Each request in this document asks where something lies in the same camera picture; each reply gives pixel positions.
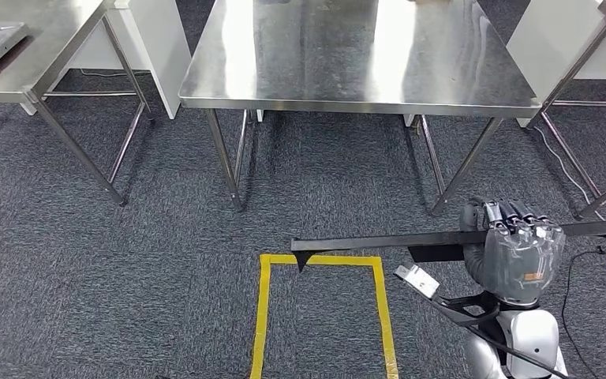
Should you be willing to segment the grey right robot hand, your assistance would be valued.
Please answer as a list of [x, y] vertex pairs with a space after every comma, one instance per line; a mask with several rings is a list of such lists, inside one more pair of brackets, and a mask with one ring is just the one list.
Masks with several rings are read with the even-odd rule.
[[477, 284], [513, 305], [538, 301], [563, 254], [566, 235], [560, 225], [523, 201], [472, 199], [462, 207], [459, 226], [463, 232], [486, 228], [482, 243], [462, 248], [466, 270]]

